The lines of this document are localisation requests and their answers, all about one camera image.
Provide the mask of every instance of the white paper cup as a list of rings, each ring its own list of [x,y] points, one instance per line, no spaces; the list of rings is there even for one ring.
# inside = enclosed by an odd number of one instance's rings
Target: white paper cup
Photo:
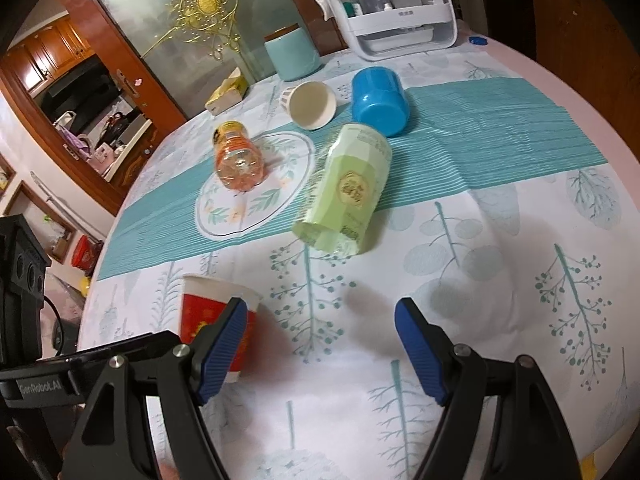
[[[180,339],[183,343],[193,341],[198,330],[205,324],[214,322],[231,298],[243,300],[246,303],[248,315],[242,341],[238,346],[229,372],[226,374],[226,383],[237,381],[240,375],[248,341],[254,327],[260,296],[250,288],[225,280],[200,276],[199,274],[184,275],[180,319]]]
[[[300,128],[317,130],[334,118],[337,100],[334,91],[319,81],[290,86],[280,96],[280,104]]]

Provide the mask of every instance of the tablecloth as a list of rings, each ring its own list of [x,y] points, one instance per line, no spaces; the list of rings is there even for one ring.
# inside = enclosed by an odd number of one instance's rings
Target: tablecloth
[[[640,407],[638,210],[613,168],[558,107],[481,48],[375,63],[398,72],[412,106],[367,251],[339,258],[290,223],[316,151],[350,120],[350,81],[372,65],[324,58],[338,114],[304,132],[278,106],[287,83],[259,82],[154,153],[119,213],[92,285],[81,347],[174,330],[181,276],[231,280],[262,297],[249,362],[204,407],[237,479],[410,479],[441,410],[420,390],[396,335],[411,296],[454,342],[485,357],[529,353],[559,401],[578,455]],[[235,196],[212,173],[210,136],[239,120],[270,178]],[[478,478],[495,401],[467,477]],[[171,460],[159,403],[158,456]]]

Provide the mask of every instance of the screw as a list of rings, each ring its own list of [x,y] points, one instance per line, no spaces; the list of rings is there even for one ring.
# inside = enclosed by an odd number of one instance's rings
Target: screw
[[[458,357],[469,357],[471,355],[471,348],[463,343],[458,343],[453,347],[453,353]]]
[[[114,355],[111,359],[109,359],[109,366],[111,368],[120,368],[124,364],[124,361],[124,356]]]
[[[176,357],[184,357],[185,355],[189,355],[190,351],[191,351],[191,349],[189,348],[189,345],[185,345],[185,344],[176,345],[176,346],[174,346],[174,349],[171,350],[171,352]]]
[[[524,366],[525,368],[533,368],[536,365],[536,362],[530,355],[521,355],[520,357],[518,357],[518,364],[520,366]]]

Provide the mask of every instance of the teal ceramic canister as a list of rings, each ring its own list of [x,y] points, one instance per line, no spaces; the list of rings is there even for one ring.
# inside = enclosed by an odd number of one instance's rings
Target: teal ceramic canister
[[[265,36],[264,46],[283,81],[294,81],[320,68],[320,55],[297,23]]]

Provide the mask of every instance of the cardboard box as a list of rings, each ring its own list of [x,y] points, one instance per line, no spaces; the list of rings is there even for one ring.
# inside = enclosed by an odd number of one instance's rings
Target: cardboard box
[[[213,92],[205,104],[205,108],[214,115],[221,114],[242,101],[248,88],[249,83],[240,69],[236,67],[231,75],[222,82],[222,85]]]

